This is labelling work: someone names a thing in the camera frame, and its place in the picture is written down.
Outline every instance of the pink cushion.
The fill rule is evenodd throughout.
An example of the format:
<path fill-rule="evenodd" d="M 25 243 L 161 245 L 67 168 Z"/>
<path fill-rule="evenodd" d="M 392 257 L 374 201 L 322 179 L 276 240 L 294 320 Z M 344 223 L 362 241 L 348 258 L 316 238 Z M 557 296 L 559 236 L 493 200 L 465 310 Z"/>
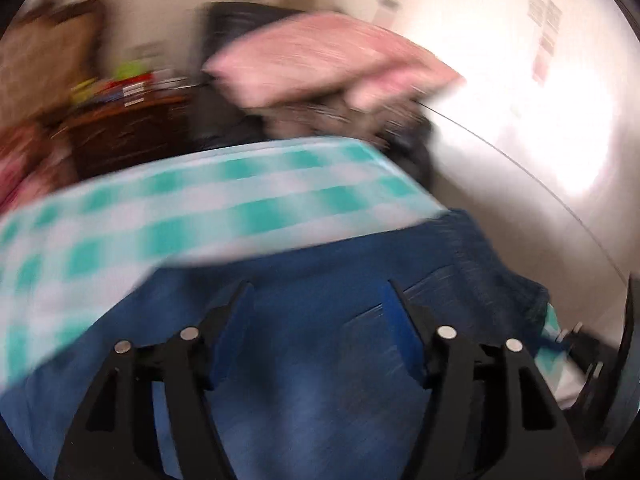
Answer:
<path fill-rule="evenodd" d="M 449 71 L 407 38 L 344 14 L 299 14 L 260 28 L 212 56 L 203 70 L 244 108 L 299 101 L 399 64 Z"/>
<path fill-rule="evenodd" d="M 444 63 L 405 64 L 364 76 L 344 93 L 344 101 L 354 110 L 371 112 L 401 98 L 433 93 L 459 79 L 460 74 Z"/>

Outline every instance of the silver screw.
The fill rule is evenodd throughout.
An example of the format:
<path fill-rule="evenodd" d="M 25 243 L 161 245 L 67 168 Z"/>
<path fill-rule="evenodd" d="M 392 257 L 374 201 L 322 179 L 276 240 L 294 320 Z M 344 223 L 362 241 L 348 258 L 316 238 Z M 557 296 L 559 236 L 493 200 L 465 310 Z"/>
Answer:
<path fill-rule="evenodd" d="M 436 332 L 443 339 L 453 339 L 458 335 L 456 329 L 449 325 L 439 326 Z"/>
<path fill-rule="evenodd" d="M 196 339 L 200 335 L 200 331 L 194 326 L 188 326 L 187 328 L 183 328 L 180 332 L 180 337 L 185 341 L 191 341 L 192 339 Z"/>
<path fill-rule="evenodd" d="M 507 339 L 506 345 L 512 352 L 520 352 L 524 348 L 522 343 L 517 339 Z"/>
<path fill-rule="evenodd" d="M 126 354 L 129 350 L 131 350 L 131 343 L 126 340 L 118 341 L 113 349 L 116 351 L 116 354 Z"/>

